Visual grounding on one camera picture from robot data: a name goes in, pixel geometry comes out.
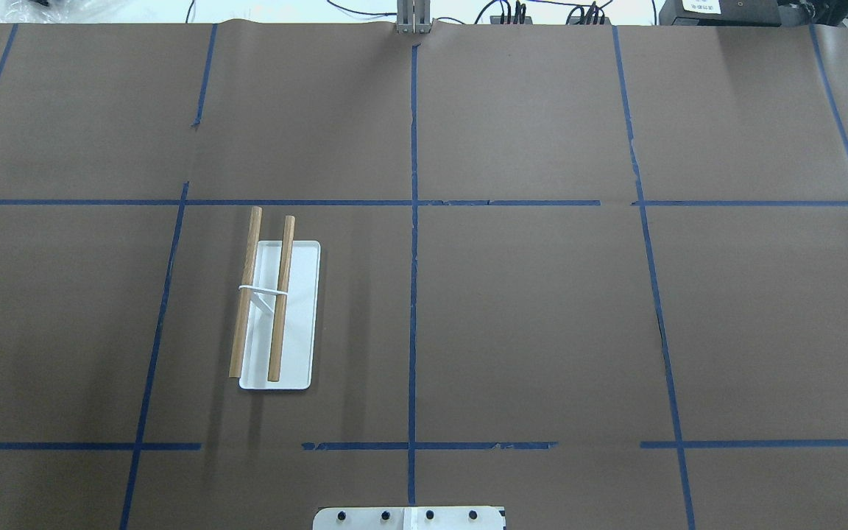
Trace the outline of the short wooden rack rod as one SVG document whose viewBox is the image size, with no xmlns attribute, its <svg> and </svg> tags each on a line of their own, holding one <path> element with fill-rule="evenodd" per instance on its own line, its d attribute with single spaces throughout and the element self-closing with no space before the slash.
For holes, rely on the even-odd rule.
<svg viewBox="0 0 848 530">
<path fill-rule="evenodd" d="M 274 303 L 272 335 L 270 336 L 270 353 L 268 365 L 269 382 L 280 381 L 280 366 L 282 366 L 283 340 L 285 340 L 287 302 L 289 301 L 289 283 L 292 275 L 292 254 L 295 239 L 295 217 L 286 215 L 283 223 L 283 238 L 280 240 L 280 255 L 278 262 L 277 291 Z"/>
</svg>

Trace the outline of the white towel rack base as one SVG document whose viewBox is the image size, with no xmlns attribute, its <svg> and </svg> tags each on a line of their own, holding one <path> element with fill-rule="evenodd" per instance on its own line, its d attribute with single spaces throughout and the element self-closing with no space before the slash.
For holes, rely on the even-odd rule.
<svg viewBox="0 0 848 530">
<path fill-rule="evenodd" d="M 317 241 L 294 241 L 286 314 L 283 323 L 280 370 L 269 379 L 272 361 L 274 305 L 279 298 L 280 241 L 260 241 L 253 279 L 239 286 L 248 291 L 250 305 L 239 388 L 245 390 L 307 390 L 312 383 L 319 305 L 321 246 Z"/>
</svg>

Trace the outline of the long wooden rack rod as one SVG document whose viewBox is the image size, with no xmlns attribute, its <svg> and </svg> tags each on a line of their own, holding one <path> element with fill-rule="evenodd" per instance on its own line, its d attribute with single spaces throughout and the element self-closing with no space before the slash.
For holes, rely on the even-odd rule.
<svg viewBox="0 0 848 530">
<path fill-rule="evenodd" d="M 231 362 L 228 373 L 228 376 L 232 378 L 239 378 L 242 372 L 250 311 L 250 289 L 246 288 L 246 286 L 252 286 L 253 279 L 255 279 L 255 262 L 262 225 L 262 215 L 262 207 L 250 208 L 247 235 L 245 238 L 243 269 L 240 286 L 238 287 L 238 312 L 236 312 L 235 326 L 233 326 Z"/>
</svg>

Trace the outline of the upper black orange hub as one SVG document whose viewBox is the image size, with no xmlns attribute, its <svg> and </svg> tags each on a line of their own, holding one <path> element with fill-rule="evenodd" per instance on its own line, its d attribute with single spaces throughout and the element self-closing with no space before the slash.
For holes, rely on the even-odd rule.
<svg viewBox="0 0 848 530">
<path fill-rule="evenodd" d="M 527 26 L 531 23 L 528 4 L 523 1 L 495 1 L 499 4 L 499 14 L 489 17 L 489 24 L 495 26 Z"/>
</svg>

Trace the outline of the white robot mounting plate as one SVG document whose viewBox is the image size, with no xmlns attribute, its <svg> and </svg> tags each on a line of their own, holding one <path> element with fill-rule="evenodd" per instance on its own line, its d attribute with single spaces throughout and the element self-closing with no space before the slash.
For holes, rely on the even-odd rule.
<svg viewBox="0 0 848 530">
<path fill-rule="evenodd" d="M 506 529 L 501 506 L 353 506 L 317 511 L 313 529 Z"/>
</svg>

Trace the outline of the black mini computer box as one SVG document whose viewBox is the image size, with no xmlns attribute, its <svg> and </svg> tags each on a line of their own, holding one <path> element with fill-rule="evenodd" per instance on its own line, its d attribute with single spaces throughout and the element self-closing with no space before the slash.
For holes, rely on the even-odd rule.
<svg viewBox="0 0 848 530">
<path fill-rule="evenodd" d="M 666 1 L 660 26 L 780 27 L 777 1 Z"/>
</svg>

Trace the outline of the aluminium frame post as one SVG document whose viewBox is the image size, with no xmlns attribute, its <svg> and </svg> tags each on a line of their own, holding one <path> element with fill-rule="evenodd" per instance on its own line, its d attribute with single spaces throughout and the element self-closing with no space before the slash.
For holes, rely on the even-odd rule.
<svg viewBox="0 0 848 530">
<path fill-rule="evenodd" d="M 424 35 L 431 33 L 430 0 L 397 0 L 396 31 L 401 35 Z"/>
</svg>

